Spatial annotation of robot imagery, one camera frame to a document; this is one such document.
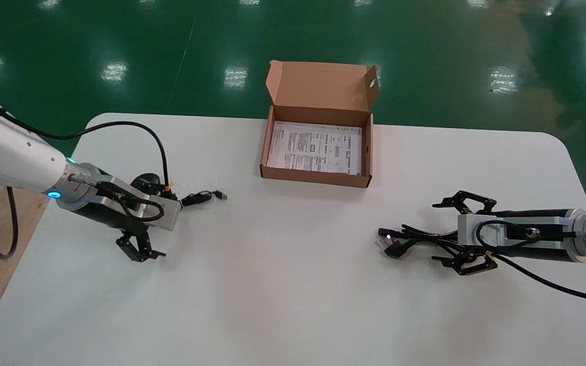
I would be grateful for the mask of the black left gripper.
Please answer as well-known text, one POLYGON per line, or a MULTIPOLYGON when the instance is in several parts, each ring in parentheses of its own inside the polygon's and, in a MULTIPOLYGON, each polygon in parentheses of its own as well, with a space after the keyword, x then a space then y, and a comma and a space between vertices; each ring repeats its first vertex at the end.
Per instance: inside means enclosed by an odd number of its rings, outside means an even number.
POLYGON ((108 227, 123 232, 116 239, 116 245, 135 262, 145 262, 149 259, 165 257, 166 254, 153 249, 148 232, 149 227, 172 231, 172 210, 164 209, 164 206, 154 201, 132 201, 143 208, 143 213, 149 212, 154 207, 157 214, 153 217, 133 216, 126 201, 121 202, 122 211, 117 211, 114 201, 77 201, 75 213, 94 222, 102 223, 108 227))

